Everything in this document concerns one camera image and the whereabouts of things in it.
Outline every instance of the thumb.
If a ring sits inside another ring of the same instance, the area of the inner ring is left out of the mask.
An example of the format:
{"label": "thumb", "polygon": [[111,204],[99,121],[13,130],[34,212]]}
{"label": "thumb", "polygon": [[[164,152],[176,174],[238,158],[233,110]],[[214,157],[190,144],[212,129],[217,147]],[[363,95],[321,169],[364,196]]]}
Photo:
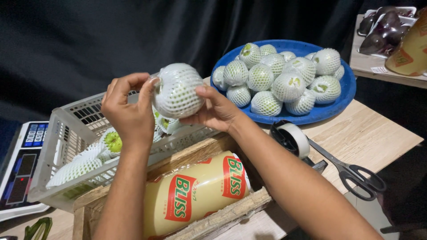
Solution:
{"label": "thumb", "polygon": [[196,93],[201,97],[209,99],[211,103],[216,106],[225,105],[228,101],[228,99],[224,95],[219,93],[211,86],[197,86]]}
{"label": "thumb", "polygon": [[139,92],[139,101],[150,101],[151,96],[155,89],[155,84],[158,83],[160,79],[158,77],[148,79],[141,87]]}

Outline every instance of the scale keypad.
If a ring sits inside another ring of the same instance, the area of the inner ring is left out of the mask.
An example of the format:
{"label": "scale keypad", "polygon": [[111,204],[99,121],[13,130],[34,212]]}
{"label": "scale keypad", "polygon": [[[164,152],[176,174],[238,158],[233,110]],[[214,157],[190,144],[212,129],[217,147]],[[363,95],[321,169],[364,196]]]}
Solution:
{"label": "scale keypad", "polygon": [[46,137],[49,122],[45,123],[30,123],[29,128],[25,134],[22,147],[41,147],[43,146]]}

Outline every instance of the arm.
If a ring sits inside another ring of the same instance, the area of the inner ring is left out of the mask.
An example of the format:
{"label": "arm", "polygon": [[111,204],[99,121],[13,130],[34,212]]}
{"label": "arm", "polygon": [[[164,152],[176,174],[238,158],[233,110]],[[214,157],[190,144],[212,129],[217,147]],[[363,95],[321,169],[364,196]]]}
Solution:
{"label": "arm", "polygon": [[382,239],[325,178],[280,146],[212,87],[198,88],[206,106],[182,120],[228,132],[266,183],[272,197],[316,239]]}
{"label": "arm", "polygon": [[[151,94],[157,79],[147,73],[114,79],[102,99],[102,112],[118,132],[123,147],[116,175],[93,239],[142,239],[146,168],[153,141]],[[138,102],[127,103],[131,89],[140,89]]]}

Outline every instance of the forearm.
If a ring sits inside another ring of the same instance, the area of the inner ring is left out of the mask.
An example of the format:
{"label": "forearm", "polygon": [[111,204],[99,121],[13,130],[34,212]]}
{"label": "forearm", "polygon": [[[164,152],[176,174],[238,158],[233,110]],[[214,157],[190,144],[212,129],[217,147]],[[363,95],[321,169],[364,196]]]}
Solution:
{"label": "forearm", "polygon": [[249,118],[242,117],[230,134],[276,202],[314,238],[381,239],[331,183]]}
{"label": "forearm", "polygon": [[148,147],[122,148],[94,240],[142,239]]}

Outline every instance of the wooden table surface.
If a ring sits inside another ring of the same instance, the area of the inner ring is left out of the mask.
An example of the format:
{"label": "wooden table surface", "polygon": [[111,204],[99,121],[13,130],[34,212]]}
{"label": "wooden table surface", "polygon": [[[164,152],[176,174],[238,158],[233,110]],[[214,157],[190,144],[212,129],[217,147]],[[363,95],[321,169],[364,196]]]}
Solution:
{"label": "wooden table surface", "polygon": [[[373,172],[383,169],[423,140],[356,100],[337,116],[300,127],[309,138],[338,159],[360,165]],[[314,162],[324,159],[313,149],[309,157]],[[347,189],[342,184],[338,171],[333,164],[328,163],[329,166],[323,172],[323,176],[345,194]],[[46,216],[53,219],[49,240],[72,239],[72,214],[57,209],[48,210]],[[23,239],[25,227],[34,224],[40,217],[42,214],[35,214],[3,222],[0,224],[0,235],[18,236],[19,239]],[[238,223],[215,239],[278,240],[296,226],[278,205],[272,204],[256,213],[249,221]]]}
{"label": "wooden table surface", "polygon": [[354,28],[353,46],[351,49],[350,67],[356,76],[368,77],[372,79],[378,79],[386,82],[394,82],[404,84],[408,86],[414,86],[419,88],[427,88],[427,77],[418,76],[404,76],[393,73],[391,71],[387,73],[373,73],[372,67],[384,67],[386,59],[361,54],[357,51],[362,45],[364,37],[357,35],[357,29],[359,24],[363,20],[363,14],[357,16],[356,26]]}

